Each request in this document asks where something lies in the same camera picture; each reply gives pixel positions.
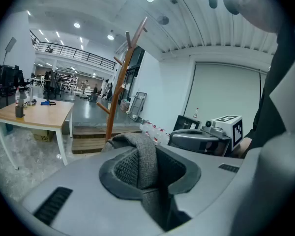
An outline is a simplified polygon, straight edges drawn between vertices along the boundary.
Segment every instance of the gray floor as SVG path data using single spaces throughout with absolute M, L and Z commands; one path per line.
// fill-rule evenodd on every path
M 106 125 L 107 115 L 95 102 L 88 102 L 77 96 L 63 95 L 61 100 L 71 101 L 74 98 L 73 124 L 79 126 Z M 14 97 L 9 97 L 9 104 L 14 102 Z M 106 107 L 107 101 L 101 101 Z M 0 107 L 5 106 L 5 99 L 0 100 Z M 129 119 L 126 113 L 116 111 L 114 126 L 139 125 Z M 63 139 L 68 163 L 92 156 L 73 155 L 71 152 L 72 138 L 69 137 L 68 122 L 63 127 Z M 20 166 L 15 170 L 10 163 L 0 142 L 0 190 L 3 194 L 21 200 L 31 189 L 44 179 L 64 167 L 62 160 L 57 159 L 59 148 L 56 136 L 50 143 L 36 141 L 29 129 L 14 126 L 13 130 L 5 137 L 13 158 Z

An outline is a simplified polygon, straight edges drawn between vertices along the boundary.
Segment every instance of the wooden platform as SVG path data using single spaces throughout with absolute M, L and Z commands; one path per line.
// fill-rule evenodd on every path
M 142 130 L 138 126 L 114 127 L 112 136 L 121 133 L 141 133 Z M 106 137 L 106 127 L 79 127 L 75 126 L 73 129 L 73 138 L 104 138 Z
M 112 136 L 121 133 L 141 133 L 138 126 L 113 128 Z M 100 152 L 105 145 L 106 127 L 74 127 L 73 154 L 86 154 Z

